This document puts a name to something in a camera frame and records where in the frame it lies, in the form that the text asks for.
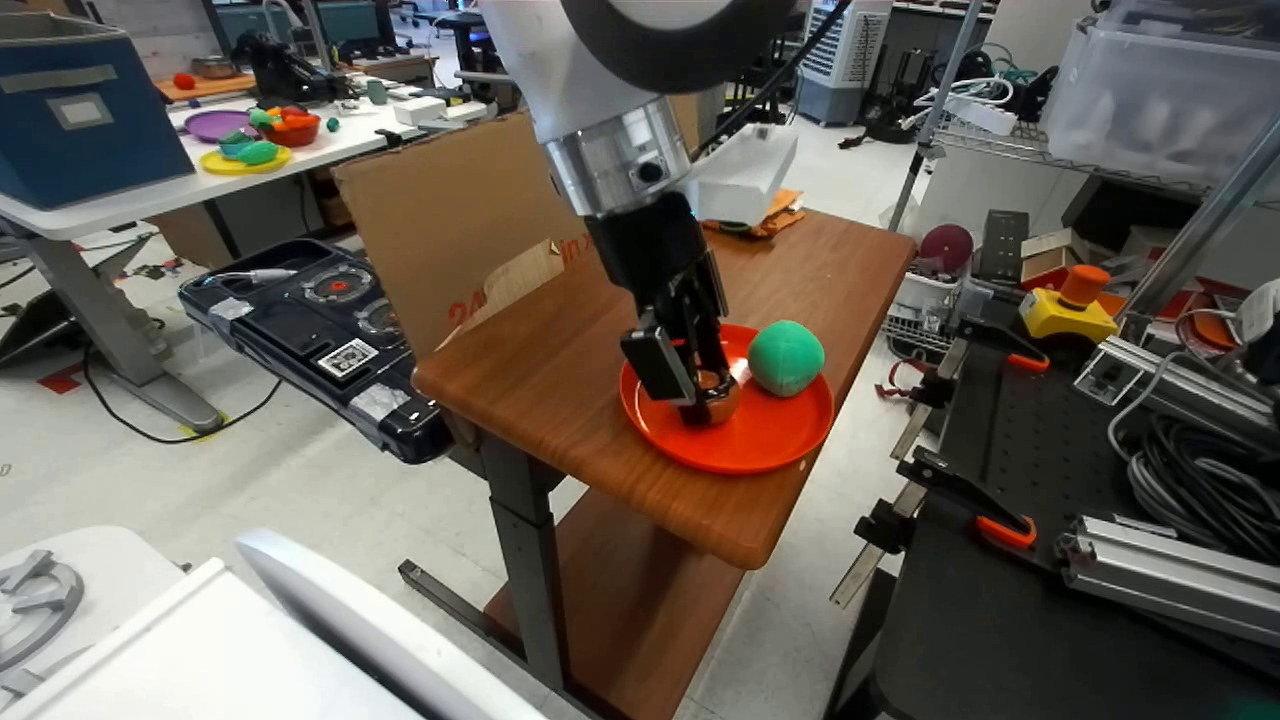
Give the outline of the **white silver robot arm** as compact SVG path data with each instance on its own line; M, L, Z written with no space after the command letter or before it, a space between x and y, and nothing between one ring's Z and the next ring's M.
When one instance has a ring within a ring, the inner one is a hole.
M790 0L485 0L555 188L636 303L619 350L641 389L679 412L731 399L736 381L669 94L739 70L788 10Z

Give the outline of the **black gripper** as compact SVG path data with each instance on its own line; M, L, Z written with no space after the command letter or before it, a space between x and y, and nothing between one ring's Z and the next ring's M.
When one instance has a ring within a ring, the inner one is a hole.
M731 362L721 340L725 284L685 193L582 220L603 275L631 294L636 322L619 346L651 399L691 403L726 393Z

